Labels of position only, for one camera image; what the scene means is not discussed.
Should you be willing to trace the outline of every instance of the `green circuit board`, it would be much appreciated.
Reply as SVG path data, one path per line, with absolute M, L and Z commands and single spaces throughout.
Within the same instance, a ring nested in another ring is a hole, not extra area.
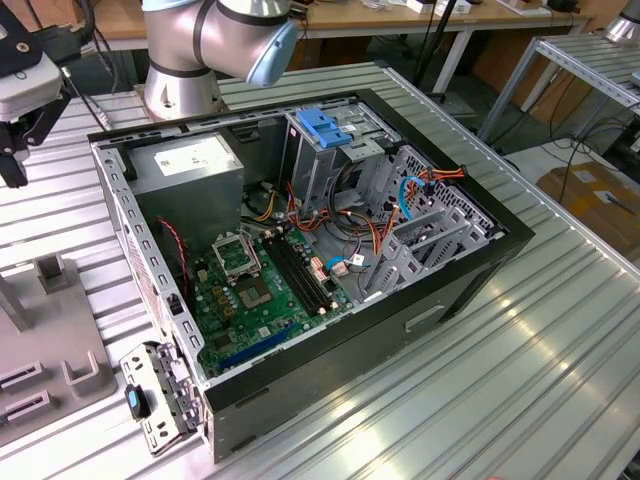
M 315 255 L 300 232 L 293 230 L 284 238 L 297 255 L 305 259 Z M 260 355 L 352 307 L 345 292 L 333 284 L 332 291 L 321 288 L 337 304 L 335 308 L 327 309 L 323 315 L 309 315 L 261 241 L 252 239 L 262 267 L 260 276 L 241 277 L 233 286 L 228 284 L 213 249 L 190 262 L 189 268 L 196 278 L 194 317 L 205 340 L 198 361 L 211 376 L 220 375 L 230 366 Z M 232 258 L 243 258 L 241 252 L 230 253 Z M 225 266 L 232 268 L 228 261 Z M 236 358 L 242 361 L 232 362 Z

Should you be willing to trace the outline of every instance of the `sticker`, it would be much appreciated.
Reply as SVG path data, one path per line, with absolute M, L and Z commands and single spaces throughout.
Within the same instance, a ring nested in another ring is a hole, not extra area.
M 351 263 L 356 267 L 361 267 L 364 263 L 364 255 L 358 255 L 357 253 L 351 257 Z
M 595 182 L 597 180 L 597 178 L 594 177 L 593 174 L 588 170 L 578 170 L 573 172 L 573 174 L 578 177 L 578 180 L 580 180 L 582 183 Z
M 604 203 L 611 203 L 611 199 L 613 199 L 614 201 L 617 200 L 616 196 L 613 193 L 608 192 L 607 190 L 600 190 L 599 192 L 593 193 L 595 193 L 596 196 Z
M 222 173 L 236 167 L 233 155 L 225 150 L 217 137 L 158 152 L 154 158 L 165 177 L 200 168 L 213 169 L 211 173 Z

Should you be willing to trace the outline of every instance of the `blue pcie slot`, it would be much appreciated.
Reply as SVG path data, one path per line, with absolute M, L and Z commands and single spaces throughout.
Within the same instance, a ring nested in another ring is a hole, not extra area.
M 283 328 L 278 333 L 274 333 L 270 337 L 265 338 L 264 340 L 258 343 L 255 343 L 238 353 L 234 353 L 230 357 L 223 358 L 222 360 L 220 360 L 220 368 L 224 369 L 224 368 L 229 368 L 233 365 L 238 365 L 239 363 L 242 363 L 245 360 L 249 360 L 252 357 L 255 357 L 257 355 L 260 355 L 261 353 L 266 352 L 271 347 L 275 347 L 277 344 L 282 343 L 287 339 L 287 333 L 289 333 L 289 330 L 291 330 L 295 326 L 295 324 L 296 323 L 293 322 L 291 325 L 288 325 L 287 327 Z

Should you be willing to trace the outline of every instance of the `side panel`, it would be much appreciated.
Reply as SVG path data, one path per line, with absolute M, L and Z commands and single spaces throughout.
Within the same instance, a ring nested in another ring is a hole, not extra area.
M 444 315 L 456 299 L 486 269 L 487 266 L 468 273 L 249 397 L 215 412 L 210 433 L 214 460 L 219 462 L 248 445 L 435 328 L 445 320 Z M 353 316 L 341 323 L 357 320 Z

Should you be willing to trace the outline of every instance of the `aluminum table surface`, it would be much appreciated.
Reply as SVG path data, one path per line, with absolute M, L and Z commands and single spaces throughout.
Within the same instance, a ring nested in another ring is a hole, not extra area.
M 478 132 L 481 139 L 489 138 L 493 126 L 502 115 L 537 54 L 547 57 L 551 63 L 522 104 L 523 112 L 531 109 L 550 81 L 559 78 L 554 77 L 559 67 L 573 73 L 606 97 L 618 102 L 623 107 L 619 114 L 626 108 L 635 113 L 640 112 L 640 87 L 631 82 L 631 74 L 640 71 L 640 46 L 615 45 L 597 34 L 538 37 L 531 40 L 498 100 L 487 115 Z
M 232 108 L 372 88 L 515 212 L 535 238 L 455 319 L 234 457 L 199 437 L 154 459 L 118 359 L 155 338 L 109 223 L 73 102 L 0 188 L 0 271 L 77 260 L 120 391 L 0 449 L 1 478 L 615 478 L 640 447 L 640 272 L 390 69 L 222 84 Z M 98 97 L 117 126 L 147 122 L 134 93 Z

